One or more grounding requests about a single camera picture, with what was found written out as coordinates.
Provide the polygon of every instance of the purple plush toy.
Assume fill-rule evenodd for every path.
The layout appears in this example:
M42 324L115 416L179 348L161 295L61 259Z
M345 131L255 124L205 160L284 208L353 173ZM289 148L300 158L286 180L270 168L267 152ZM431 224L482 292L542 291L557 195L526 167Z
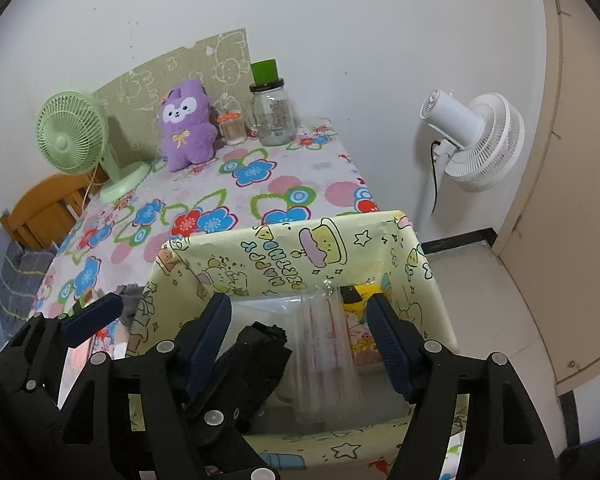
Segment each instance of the purple plush toy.
M209 98L200 81L190 79L171 90L162 104L159 123L162 152L167 156L169 171L213 158L218 131L209 122Z

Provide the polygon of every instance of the fan power cord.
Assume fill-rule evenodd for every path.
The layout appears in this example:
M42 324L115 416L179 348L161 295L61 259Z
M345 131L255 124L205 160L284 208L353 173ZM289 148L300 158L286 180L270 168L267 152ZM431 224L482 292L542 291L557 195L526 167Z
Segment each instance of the fan power cord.
M429 148L429 153L431 155L431 172L433 173L433 187L436 190L436 197L433 200L433 209L431 210L431 214L436 210L436 205L438 204L438 178L436 177L436 161L433 158L433 148L440 145L439 140L434 140L431 143Z
M97 169L98 169L97 166L93 169L93 173L91 174L91 181L90 181L89 185L87 186L87 191L84 192L84 197L82 199L82 205L80 206L80 216L84 215L84 203L87 202L87 197L89 196L89 190L91 189L91 184L93 184L93 181L96 179L96 170Z

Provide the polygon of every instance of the orange lid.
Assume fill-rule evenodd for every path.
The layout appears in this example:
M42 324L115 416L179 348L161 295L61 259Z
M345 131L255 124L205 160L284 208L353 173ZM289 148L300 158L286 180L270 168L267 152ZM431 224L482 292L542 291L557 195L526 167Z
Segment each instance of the orange lid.
M230 119L237 119L240 117L240 112L227 112L218 117L219 123L224 123L225 121L229 121Z

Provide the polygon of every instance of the plush toy bow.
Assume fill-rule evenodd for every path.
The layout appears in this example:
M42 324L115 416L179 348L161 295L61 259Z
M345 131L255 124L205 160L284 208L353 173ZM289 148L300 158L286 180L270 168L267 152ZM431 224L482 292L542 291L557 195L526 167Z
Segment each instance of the plush toy bow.
M175 134L171 139L175 140L178 145L176 148L179 148L181 144L186 144L187 141L184 140L185 137L189 137L189 130L184 130L181 134Z

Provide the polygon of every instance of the beige door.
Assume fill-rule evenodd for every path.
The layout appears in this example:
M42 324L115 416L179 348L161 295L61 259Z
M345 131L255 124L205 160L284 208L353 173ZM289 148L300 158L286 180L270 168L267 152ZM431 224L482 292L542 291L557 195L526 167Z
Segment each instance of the beige door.
M600 373L600 22L584 0L557 1L562 78L553 135L500 257L562 393Z

